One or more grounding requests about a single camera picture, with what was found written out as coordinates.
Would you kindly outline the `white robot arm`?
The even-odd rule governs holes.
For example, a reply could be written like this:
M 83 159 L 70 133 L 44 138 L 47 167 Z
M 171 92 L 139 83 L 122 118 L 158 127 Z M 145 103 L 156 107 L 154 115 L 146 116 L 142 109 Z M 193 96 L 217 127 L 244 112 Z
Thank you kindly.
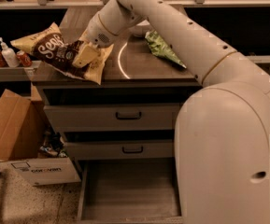
M 270 224 L 270 76 L 163 0 L 109 0 L 84 38 L 106 48 L 141 21 L 202 87 L 175 127 L 184 224 Z

